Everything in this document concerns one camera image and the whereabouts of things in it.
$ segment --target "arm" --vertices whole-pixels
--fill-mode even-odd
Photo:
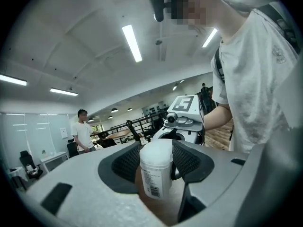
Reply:
[[[77,136],[77,135],[74,135],[74,139],[75,139],[75,142],[76,142],[80,147],[82,147],[85,151],[89,150],[86,146],[82,145],[82,143],[81,143],[80,140],[78,139],[78,136]]]
[[[232,113],[229,105],[219,104],[214,110],[204,117],[205,130],[219,128],[232,119]]]

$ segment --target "person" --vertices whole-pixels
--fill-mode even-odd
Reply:
[[[282,8],[274,4],[276,10]],[[213,58],[213,100],[219,106],[205,116],[206,130],[233,118],[229,150],[249,153],[274,131],[288,127],[274,92],[290,74],[298,54],[277,23],[258,9],[228,0],[171,0],[170,14],[178,24],[201,34],[205,27],[216,28],[222,38],[219,58],[224,80]]]
[[[211,112],[211,101],[210,101],[210,95],[209,95],[209,88],[205,86],[205,83],[202,83],[202,88],[201,88],[201,98],[202,98],[202,105],[204,106],[203,108],[205,109],[204,114],[208,114]]]
[[[87,111],[80,109],[78,111],[78,122],[71,128],[71,134],[78,144],[79,154],[84,154],[96,150],[93,142],[90,139],[90,134],[98,134],[99,132],[93,131],[91,126],[86,123]]]

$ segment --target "barcode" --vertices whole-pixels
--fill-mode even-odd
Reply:
[[[159,187],[151,186],[151,194],[152,194],[152,196],[160,197]]]

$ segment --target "man in white t-shirt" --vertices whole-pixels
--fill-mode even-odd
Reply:
[[[79,154],[96,150],[90,139],[90,134],[98,134],[99,132],[93,131],[91,126],[85,122],[87,120],[86,110],[80,109],[78,111],[78,118],[78,122],[76,122],[71,128],[71,135],[74,136],[74,139],[78,144]]]

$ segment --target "railing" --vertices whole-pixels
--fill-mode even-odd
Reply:
[[[135,131],[138,134],[142,134],[147,129],[154,129],[154,125],[155,125],[154,121],[159,118],[160,114],[163,115],[164,112],[132,120],[132,122],[133,122],[133,128],[135,129]],[[126,122],[125,122],[125,123],[117,125],[115,127],[111,127],[110,130],[107,130],[105,132],[108,132],[108,135],[110,136],[110,135],[112,135],[114,133],[117,133],[117,132],[120,132],[120,131],[124,131],[124,130],[127,130],[127,129],[128,129],[128,127],[127,127]],[[125,140],[126,138],[132,140],[134,138],[134,135],[131,134],[131,135],[128,135],[126,137],[121,137],[121,140]],[[114,139],[114,141],[116,143],[120,143],[120,138]]]

